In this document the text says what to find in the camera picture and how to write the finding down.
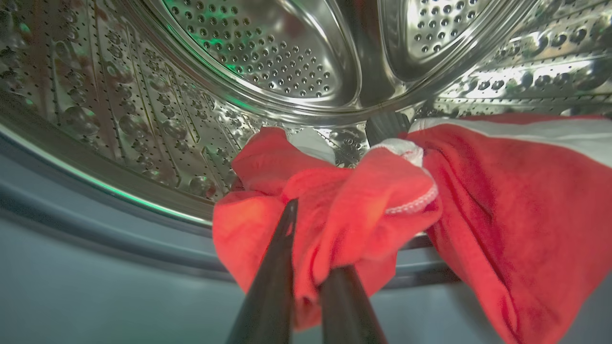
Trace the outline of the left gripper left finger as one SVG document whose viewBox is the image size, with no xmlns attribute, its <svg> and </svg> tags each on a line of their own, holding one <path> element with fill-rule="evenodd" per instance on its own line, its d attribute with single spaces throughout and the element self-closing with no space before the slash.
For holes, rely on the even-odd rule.
<svg viewBox="0 0 612 344">
<path fill-rule="evenodd" d="M 288 344 L 294 305 L 292 249 L 298 200 L 285 206 L 228 344 Z"/>
</svg>

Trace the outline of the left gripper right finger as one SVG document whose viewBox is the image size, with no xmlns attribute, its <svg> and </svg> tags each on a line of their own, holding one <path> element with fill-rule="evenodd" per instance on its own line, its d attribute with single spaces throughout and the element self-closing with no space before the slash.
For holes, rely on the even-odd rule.
<svg viewBox="0 0 612 344">
<path fill-rule="evenodd" d="M 333 269 L 319 290 L 325 344 L 386 344 L 354 266 Z"/>
</svg>

